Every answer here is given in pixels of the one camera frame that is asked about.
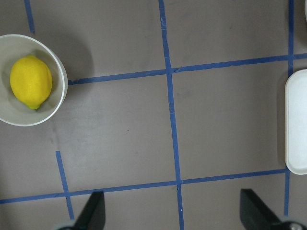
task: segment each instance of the white bowl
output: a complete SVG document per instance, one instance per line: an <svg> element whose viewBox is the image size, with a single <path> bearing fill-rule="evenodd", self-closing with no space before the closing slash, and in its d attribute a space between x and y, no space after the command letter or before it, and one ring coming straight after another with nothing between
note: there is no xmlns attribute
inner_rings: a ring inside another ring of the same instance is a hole
<svg viewBox="0 0 307 230"><path fill-rule="evenodd" d="M52 75L50 96L36 109L29 109L13 94L10 72L13 64L29 54L47 64ZM60 59L44 44L19 34L0 36L0 120L15 126L34 126L51 118L64 101L67 75Z"/></svg>

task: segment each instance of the yellow lemon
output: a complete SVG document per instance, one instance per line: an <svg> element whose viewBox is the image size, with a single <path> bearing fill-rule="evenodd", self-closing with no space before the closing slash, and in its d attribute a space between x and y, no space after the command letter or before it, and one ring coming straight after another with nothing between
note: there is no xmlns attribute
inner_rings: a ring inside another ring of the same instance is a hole
<svg viewBox="0 0 307 230"><path fill-rule="evenodd" d="M30 109L38 109L51 93L52 77L43 61L28 55L13 65L10 84L19 101Z"/></svg>

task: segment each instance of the metal screw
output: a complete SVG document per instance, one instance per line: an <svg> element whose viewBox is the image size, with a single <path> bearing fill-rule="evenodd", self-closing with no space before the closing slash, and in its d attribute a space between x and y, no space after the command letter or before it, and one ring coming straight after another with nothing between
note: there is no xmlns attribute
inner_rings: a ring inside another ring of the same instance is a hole
<svg viewBox="0 0 307 230"><path fill-rule="evenodd" d="M302 226L296 223L290 224L290 230L303 230Z"/></svg>

